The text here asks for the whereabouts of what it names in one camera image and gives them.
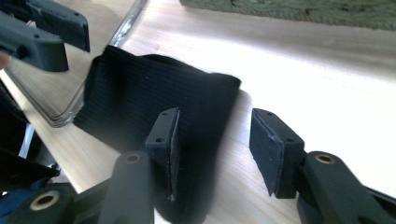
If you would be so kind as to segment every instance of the folded black cloth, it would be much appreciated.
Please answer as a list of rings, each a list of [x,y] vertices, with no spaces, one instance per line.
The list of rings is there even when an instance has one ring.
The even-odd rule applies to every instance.
[[[212,194],[219,141],[231,115],[240,80],[208,74],[172,58],[134,56],[106,47],[92,62],[84,106],[74,123],[120,152],[143,149],[161,112],[180,109],[180,171],[177,210],[159,209],[174,222],[203,215]]]

